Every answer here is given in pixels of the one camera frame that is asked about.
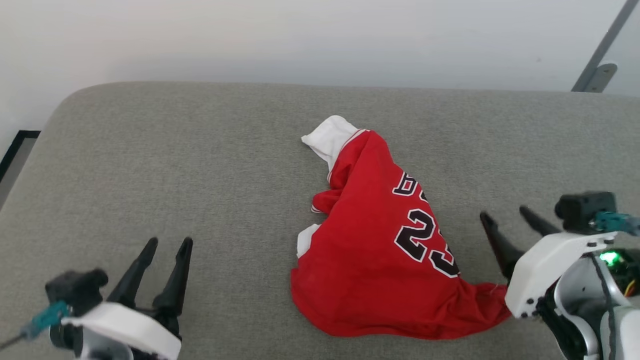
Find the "red jersey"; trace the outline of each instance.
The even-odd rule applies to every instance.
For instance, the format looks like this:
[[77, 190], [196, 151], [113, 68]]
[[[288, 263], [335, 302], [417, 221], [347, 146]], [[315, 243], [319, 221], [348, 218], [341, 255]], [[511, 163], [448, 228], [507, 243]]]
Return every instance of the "red jersey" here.
[[300, 233], [291, 272], [293, 301], [316, 327], [453, 339], [511, 315], [504, 285], [460, 277], [422, 187], [380, 135], [333, 116], [303, 142], [330, 169], [331, 190], [312, 205], [329, 216]]

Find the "teal connector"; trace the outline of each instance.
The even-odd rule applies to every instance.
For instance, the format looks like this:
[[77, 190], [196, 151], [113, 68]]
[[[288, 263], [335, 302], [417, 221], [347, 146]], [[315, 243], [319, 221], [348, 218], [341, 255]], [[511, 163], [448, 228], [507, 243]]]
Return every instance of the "teal connector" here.
[[69, 308], [64, 301], [59, 301], [31, 319], [31, 322], [20, 330], [20, 334], [25, 340], [31, 341], [48, 327], [58, 325], [60, 320], [66, 316], [69, 316]]
[[629, 214], [601, 211], [596, 214], [594, 225], [599, 231], [623, 231], [629, 235], [640, 236], [640, 218]]

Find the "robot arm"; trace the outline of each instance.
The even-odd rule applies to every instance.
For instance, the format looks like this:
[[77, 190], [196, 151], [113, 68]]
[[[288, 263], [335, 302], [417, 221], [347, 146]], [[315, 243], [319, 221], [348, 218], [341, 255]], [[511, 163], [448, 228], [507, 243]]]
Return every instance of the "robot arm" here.
[[0, 350], [22, 339], [32, 340], [49, 328], [53, 345], [72, 350], [76, 359], [176, 360], [182, 346], [178, 316], [182, 314], [193, 240], [182, 242], [173, 272], [152, 309], [141, 309], [135, 298], [157, 244], [156, 238], [148, 241], [106, 301], [102, 301], [100, 288], [108, 278], [101, 269], [69, 271], [49, 281], [45, 290], [51, 306], [19, 336], [0, 345]]
[[516, 249], [486, 213], [481, 221], [502, 273], [509, 279], [505, 298], [516, 318], [540, 317], [554, 333], [567, 359], [632, 359], [638, 354], [640, 310], [620, 287], [640, 277], [640, 251], [618, 251], [627, 274], [615, 279], [596, 256], [614, 243], [617, 231], [638, 235], [637, 219], [617, 214], [612, 193], [565, 195], [556, 206], [565, 232], [526, 207], [520, 213], [542, 239], [527, 252]]

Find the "green led light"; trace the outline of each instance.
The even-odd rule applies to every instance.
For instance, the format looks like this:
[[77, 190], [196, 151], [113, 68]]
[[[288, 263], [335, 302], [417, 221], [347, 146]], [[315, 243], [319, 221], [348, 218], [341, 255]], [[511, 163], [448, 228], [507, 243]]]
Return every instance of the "green led light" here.
[[620, 254], [615, 251], [603, 252], [600, 254], [600, 259], [607, 263], [607, 266], [613, 266], [620, 260]]

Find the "gray couch cushion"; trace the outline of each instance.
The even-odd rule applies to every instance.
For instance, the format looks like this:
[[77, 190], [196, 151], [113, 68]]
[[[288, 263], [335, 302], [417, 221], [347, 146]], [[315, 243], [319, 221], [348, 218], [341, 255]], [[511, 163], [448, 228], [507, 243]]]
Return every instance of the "gray couch cushion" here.
[[[0, 334], [46, 306], [44, 283], [99, 266], [109, 291], [146, 241], [150, 304], [183, 237], [195, 249], [183, 359], [559, 359], [540, 322], [509, 320], [456, 341], [332, 338], [289, 293], [296, 235], [323, 215], [326, 163], [300, 142], [326, 117], [375, 129], [423, 185], [463, 276], [501, 282], [486, 209], [527, 248], [526, 203], [548, 218], [562, 193], [606, 189], [640, 213], [640, 100], [599, 94], [116, 83], [55, 111], [0, 211]], [[632, 243], [629, 238], [623, 244]], [[68, 359], [48, 344], [2, 358]]]

